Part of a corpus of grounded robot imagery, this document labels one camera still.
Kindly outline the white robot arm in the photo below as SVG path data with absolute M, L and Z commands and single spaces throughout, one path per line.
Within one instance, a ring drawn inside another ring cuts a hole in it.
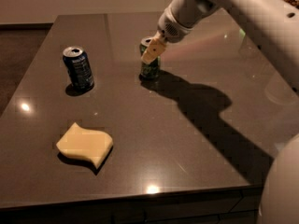
M 149 64 L 201 19 L 224 8 L 289 86 L 299 89 L 298 10 L 283 0 L 173 0 L 142 54 Z M 280 150 L 267 175 L 257 224 L 299 224 L 299 135 Z

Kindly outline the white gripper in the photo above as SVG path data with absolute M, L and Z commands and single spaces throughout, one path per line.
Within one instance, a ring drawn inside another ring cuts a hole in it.
M 173 0 L 158 20 L 157 33 L 150 39 L 141 61 L 152 63 L 165 51 L 167 42 L 181 41 L 200 20 L 218 8 L 209 0 Z

